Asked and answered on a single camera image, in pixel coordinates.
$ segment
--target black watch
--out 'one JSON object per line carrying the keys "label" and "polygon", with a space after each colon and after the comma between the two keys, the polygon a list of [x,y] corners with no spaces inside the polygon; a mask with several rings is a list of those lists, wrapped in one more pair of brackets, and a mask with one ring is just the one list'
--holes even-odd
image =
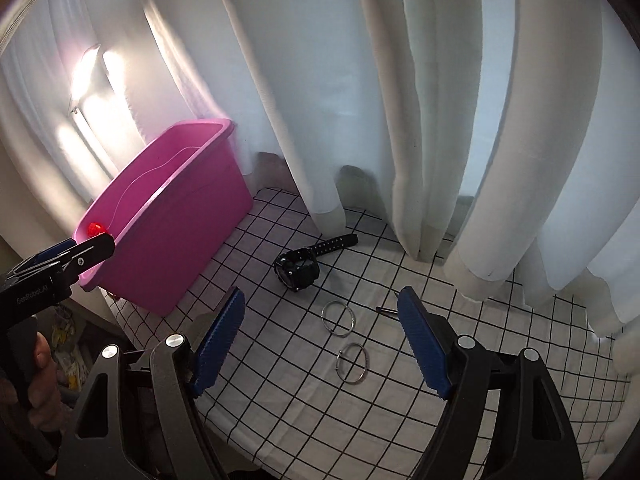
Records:
{"label": "black watch", "polygon": [[307,288],[320,276],[317,256],[332,253],[358,243],[357,234],[331,238],[311,247],[282,253],[273,262],[273,270],[278,279],[294,292]]}

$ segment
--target white tablecloth with black grid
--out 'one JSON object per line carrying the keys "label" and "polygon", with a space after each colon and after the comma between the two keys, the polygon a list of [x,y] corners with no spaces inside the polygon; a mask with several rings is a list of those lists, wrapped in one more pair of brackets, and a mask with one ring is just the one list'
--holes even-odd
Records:
{"label": "white tablecloth with black grid", "polygon": [[[467,300],[447,283],[442,257],[413,261],[385,223],[346,210],[360,243],[319,258],[316,283],[285,289],[270,264],[287,250],[309,246],[319,233],[300,197],[263,189],[254,208],[164,319],[127,301],[111,303],[137,348],[151,348],[214,308],[231,285],[247,299],[244,322],[215,386],[197,400],[207,423],[277,478],[292,480],[402,480],[411,475],[433,436],[444,402],[428,389],[397,320],[376,306],[395,308],[394,291],[411,285],[431,312],[458,334],[486,348],[518,353],[536,348],[562,395],[583,465],[615,420],[628,381],[611,364],[611,339],[588,329],[585,309],[571,296],[532,312],[522,286],[505,283],[483,303]],[[329,301],[347,303],[356,316],[347,338],[330,336],[320,313]],[[328,315],[335,317],[340,308]],[[339,320],[350,324],[348,315]],[[365,346],[370,371],[359,384],[343,383],[336,354],[346,343]],[[358,367],[350,377],[360,373]],[[490,392],[466,478],[479,478],[495,422],[498,394]]]}

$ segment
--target silver ring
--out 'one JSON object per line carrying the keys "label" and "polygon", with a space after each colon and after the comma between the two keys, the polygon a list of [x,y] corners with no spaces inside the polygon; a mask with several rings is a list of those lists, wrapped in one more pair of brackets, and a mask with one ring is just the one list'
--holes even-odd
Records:
{"label": "silver ring", "polygon": [[[324,314],[326,313],[326,310],[329,308],[329,306],[331,306],[332,304],[341,305],[345,308],[345,310],[349,311],[349,315],[351,316],[351,328],[348,329],[347,332],[338,334],[335,331],[335,329],[338,328],[338,322],[340,321],[342,314],[340,314],[340,317],[338,318],[338,321],[335,322],[335,326],[333,328],[329,327],[329,325],[327,324],[328,319],[324,316]],[[356,326],[356,315],[353,313],[353,310],[351,309],[350,306],[348,306],[347,304],[341,301],[333,300],[327,303],[324,307],[322,307],[322,312],[320,313],[320,317],[322,319],[322,324],[324,324],[324,327],[329,331],[329,334],[335,335],[336,337],[347,337],[351,332],[353,332],[353,329]]]}
{"label": "silver ring", "polygon": [[[349,348],[352,348],[354,346],[357,346],[358,348],[362,349],[362,352],[364,354],[364,370],[362,371],[362,373],[353,381],[349,381],[347,380],[346,377],[343,377],[340,374],[340,359],[342,358],[342,352],[346,352]],[[340,379],[347,383],[347,384],[358,384],[361,380],[364,379],[364,376],[367,374],[367,372],[369,371],[369,352],[367,352],[367,349],[364,348],[363,345],[361,345],[360,343],[347,343],[345,346],[342,347],[342,349],[338,352],[338,355],[335,358],[335,373],[338,374],[338,377],[340,377]]]}

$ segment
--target pink container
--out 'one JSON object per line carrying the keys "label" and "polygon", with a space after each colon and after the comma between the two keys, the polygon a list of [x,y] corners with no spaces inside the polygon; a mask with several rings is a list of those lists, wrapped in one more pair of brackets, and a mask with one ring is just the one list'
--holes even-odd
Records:
{"label": "pink container", "polygon": [[150,143],[95,200],[73,238],[96,222],[114,255],[80,275],[166,316],[252,206],[226,119],[183,121]]}

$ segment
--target checkered tablecloth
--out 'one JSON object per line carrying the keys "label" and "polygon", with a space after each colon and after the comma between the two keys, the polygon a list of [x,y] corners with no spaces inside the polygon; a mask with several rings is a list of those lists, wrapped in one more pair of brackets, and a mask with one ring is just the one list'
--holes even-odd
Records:
{"label": "checkered tablecloth", "polygon": [[[316,243],[319,233],[300,197],[263,189],[254,208],[164,319],[128,301],[111,309],[137,348],[151,348],[214,308],[231,285],[247,298],[244,322],[215,386],[196,405],[214,431],[277,478],[403,480],[433,436],[444,402],[428,389],[398,321],[375,312],[394,308],[394,291],[411,285],[431,312],[458,334],[486,348],[518,353],[536,348],[562,395],[583,465],[615,420],[628,381],[611,364],[610,338],[598,339],[585,309],[558,296],[532,312],[513,280],[494,298],[476,303],[447,283],[445,240],[430,263],[407,256],[391,229],[363,210],[347,210],[360,243],[319,258],[316,284],[285,289],[270,264],[285,248]],[[341,300],[356,315],[347,338],[330,336],[320,313]],[[349,326],[340,308],[328,316]],[[343,383],[336,354],[348,342],[365,346],[370,371]],[[360,373],[356,366],[350,377]],[[498,394],[490,392],[466,478],[479,478],[495,423]]]}

